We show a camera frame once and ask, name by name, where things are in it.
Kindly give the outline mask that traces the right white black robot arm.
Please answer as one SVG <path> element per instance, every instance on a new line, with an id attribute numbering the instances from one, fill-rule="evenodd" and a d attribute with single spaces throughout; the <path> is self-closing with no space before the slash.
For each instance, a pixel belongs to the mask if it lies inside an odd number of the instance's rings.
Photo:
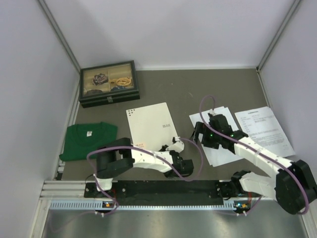
<path id="1" fill-rule="evenodd" d="M 201 140 L 205 148 L 227 149 L 266 173 L 266 176 L 242 170 L 229 183 L 225 197 L 243 196 L 247 192 L 275 200 L 287 213 L 304 215 L 317 198 L 317 183 L 309 165 L 280 157 L 257 144 L 248 134 L 233 130 L 222 114 L 208 114 L 209 121 L 195 123 L 191 139 Z"/>

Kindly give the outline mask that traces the white folder black inside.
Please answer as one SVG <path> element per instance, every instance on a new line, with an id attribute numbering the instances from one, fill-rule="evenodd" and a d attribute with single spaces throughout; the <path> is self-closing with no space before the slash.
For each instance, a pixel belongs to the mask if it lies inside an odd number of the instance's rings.
<path id="1" fill-rule="evenodd" d="M 126 115 L 132 142 L 140 148 L 158 151 L 178 136 L 166 102 L 128 109 Z"/>

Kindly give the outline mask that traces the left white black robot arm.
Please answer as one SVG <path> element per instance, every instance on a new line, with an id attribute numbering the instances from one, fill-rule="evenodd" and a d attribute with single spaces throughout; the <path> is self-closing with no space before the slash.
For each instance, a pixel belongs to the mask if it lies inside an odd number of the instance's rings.
<path id="1" fill-rule="evenodd" d="M 193 173 L 194 165 L 192 160 L 180 156 L 183 150 L 180 137 L 174 137 L 171 145 L 164 145 L 159 151 L 135 147 L 129 138 L 116 140 L 98 150 L 93 174 L 97 180 L 95 191 L 103 197 L 110 195 L 113 179 L 131 168 L 159 171 L 166 178 L 186 178 Z"/>

